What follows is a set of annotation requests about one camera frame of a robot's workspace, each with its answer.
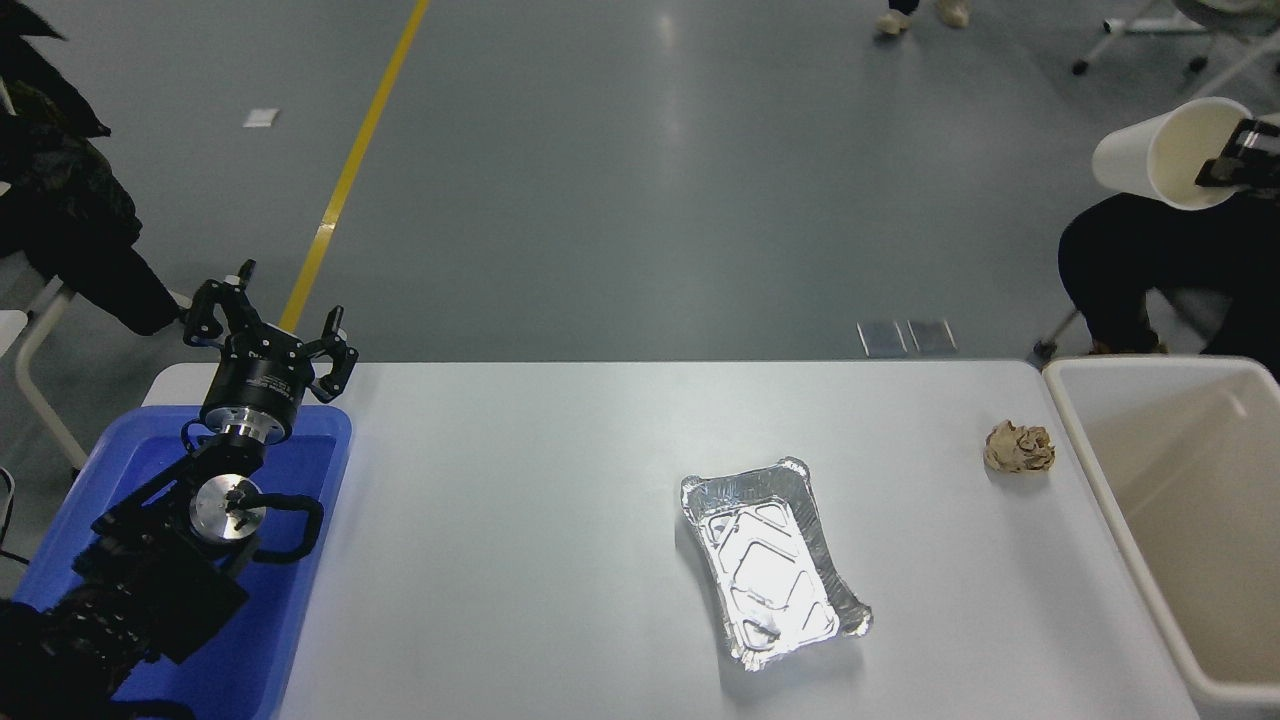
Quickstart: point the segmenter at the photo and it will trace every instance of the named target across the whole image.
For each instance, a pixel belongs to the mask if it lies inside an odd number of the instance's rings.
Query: white table
[[[366,364],[338,405],[282,719],[1196,717],[1024,364]],[[1052,471],[983,466],[1006,418],[1048,427]],[[677,488],[785,455],[876,624],[748,674]]]
[[[22,310],[0,310],[0,356],[4,356],[26,327],[27,314]]]

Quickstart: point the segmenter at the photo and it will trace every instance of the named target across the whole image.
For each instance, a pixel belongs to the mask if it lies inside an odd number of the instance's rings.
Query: yellow floor line
[[[378,120],[383,117],[387,99],[392,94],[392,87],[396,86],[401,65],[404,64],[404,56],[408,55],[408,49],[413,45],[413,36],[417,35],[417,27],[422,23],[422,14],[426,13],[426,8],[430,4],[431,0],[417,0],[417,5],[413,6],[413,14],[410,15],[408,23],[404,26],[404,32],[401,33],[396,53],[392,55],[390,63],[387,64],[383,81],[378,85],[374,101],[369,105],[369,111],[365,113],[365,122],[361,123],[360,132],[356,135],[356,142],[351,146],[351,152],[347,155],[347,164],[342,167],[342,174],[338,176],[338,186],[333,188],[333,195],[329,196],[329,206],[325,208],[320,227],[316,228],[316,237],[311,241],[311,250],[307,251],[307,259],[302,263],[298,279],[293,283],[293,292],[289,293],[289,301],[284,305],[284,314],[280,315],[279,325],[285,332],[292,333],[298,325],[298,318],[302,316],[302,309],[311,295],[311,287],[316,282],[316,275],[320,274],[320,264],[324,263],[325,252],[329,251],[329,241],[333,238],[333,231],[338,227],[338,219],[342,217],[342,208],[347,204],[347,195],[351,193],[351,186],[356,182],[356,176],[360,173],[360,164],[365,160],[369,141],[374,138],[374,131],[378,129]]]

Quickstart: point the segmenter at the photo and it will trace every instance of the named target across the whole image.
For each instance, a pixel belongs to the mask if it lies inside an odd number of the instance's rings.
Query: white cup
[[[1093,151],[1093,177],[1111,190],[1178,208],[1203,210],[1235,188],[1201,187],[1196,176],[1222,152],[1235,124],[1253,117],[1226,97],[1201,97],[1174,110],[1117,129]]]

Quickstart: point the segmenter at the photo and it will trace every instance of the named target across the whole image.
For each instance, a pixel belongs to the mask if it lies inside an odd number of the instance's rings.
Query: blue plastic tray
[[[123,415],[102,433],[84,470],[32,559],[14,600],[45,610],[79,583],[72,560],[93,541],[90,524],[131,491],[182,457],[182,424],[198,407],[152,406]],[[284,696],[293,653],[347,466],[351,420],[337,407],[306,406],[293,437],[268,448],[253,474],[264,492],[308,495],[325,506],[315,550],[293,565],[251,562],[237,582],[250,600],[223,630],[182,665],[141,664],[116,700],[175,700],[200,720],[266,720]],[[297,544],[301,512],[269,512],[264,548]]]

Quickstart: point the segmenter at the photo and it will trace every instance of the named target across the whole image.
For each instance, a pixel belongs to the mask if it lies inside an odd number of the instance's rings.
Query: concrete floor
[[[1094,145],[1181,102],[1204,38],[1126,38],[1076,78],[1134,3],[974,4],[965,31],[925,6],[884,40],[878,0],[435,0],[300,334],[343,304],[370,361],[826,360],[863,357],[859,322],[946,318],[960,357],[1024,357],[1070,307],[1056,243],[1107,195]],[[276,318],[413,1],[31,5],[115,129],[97,145],[141,252],[187,293],[255,258]],[[1280,108],[1265,65],[1221,95]],[[253,108],[276,126],[242,128]],[[1065,351],[1085,343],[1073,328]],[[78,301],[36,373],[91,446],[160,369],[214,360]],[[70,479],[12,361],[5,547],[31,555]],[[19,570],[0,564],[0,594]]]

